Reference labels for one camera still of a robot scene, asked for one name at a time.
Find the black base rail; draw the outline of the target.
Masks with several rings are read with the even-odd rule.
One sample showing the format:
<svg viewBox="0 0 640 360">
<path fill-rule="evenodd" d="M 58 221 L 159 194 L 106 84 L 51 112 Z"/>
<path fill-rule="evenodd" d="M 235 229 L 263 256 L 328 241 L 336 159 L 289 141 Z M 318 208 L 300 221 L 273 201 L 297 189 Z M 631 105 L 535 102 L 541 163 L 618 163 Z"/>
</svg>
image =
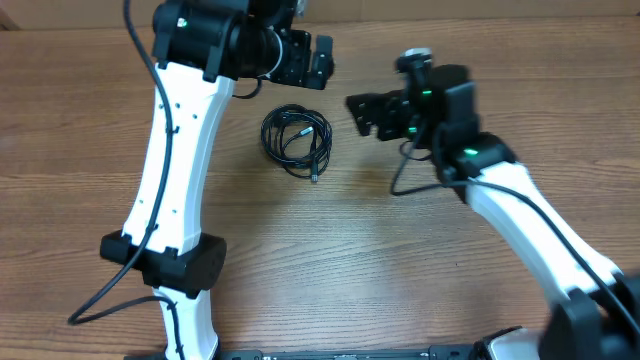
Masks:
<svg viewBox="0 0 640 360">
<path fill-rule="evenodd" d="M 481 338 L 473 344 L 430 345 L 418 349 L 262 352 L 227 350 L 220 360 L 540 360 L 542 335 L 514 327 Z"/>
</svg>

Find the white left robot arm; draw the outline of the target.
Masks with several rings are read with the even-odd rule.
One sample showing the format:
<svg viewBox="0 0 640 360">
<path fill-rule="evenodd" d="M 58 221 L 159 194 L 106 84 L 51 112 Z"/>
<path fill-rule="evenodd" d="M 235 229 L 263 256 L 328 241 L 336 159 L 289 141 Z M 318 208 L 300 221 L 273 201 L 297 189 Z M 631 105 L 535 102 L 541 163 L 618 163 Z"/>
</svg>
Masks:
<svg viewBox="0 0 640 360">
<path fill-rule="evenodd" d="M 136 269 L 161 304 L 166 359 L 212 359 L 211 289 L 225 241 L 201 229 L 218 127 L 241 78 L 321 90 L 333 41 L 293 28 L 299 0 L 166 1 L 153 15 L 155 109 L 139 190 L 101 256 Z"/>
</svg>

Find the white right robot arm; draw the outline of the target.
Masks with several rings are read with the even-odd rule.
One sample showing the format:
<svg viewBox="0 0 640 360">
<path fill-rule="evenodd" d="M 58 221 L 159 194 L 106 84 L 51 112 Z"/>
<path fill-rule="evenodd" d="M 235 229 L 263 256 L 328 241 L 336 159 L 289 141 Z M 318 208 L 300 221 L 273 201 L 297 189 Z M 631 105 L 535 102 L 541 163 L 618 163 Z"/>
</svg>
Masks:
<svg viewBox="0 0 640 360">
<path fill-rule="evenodd" d="M 437 187 L 454 190 L 521 259 L 551 310 L 540 333 L 511 328 L 477 341 L 471 359 L 636 359 L 639 280 L 590 247 L 554 210 L 526 166 L 480 129 L 475 84 L 461 65 L 405 69 L 402 90 L 346 98 L 361 135 L 429 150 Z"/>
</svg>

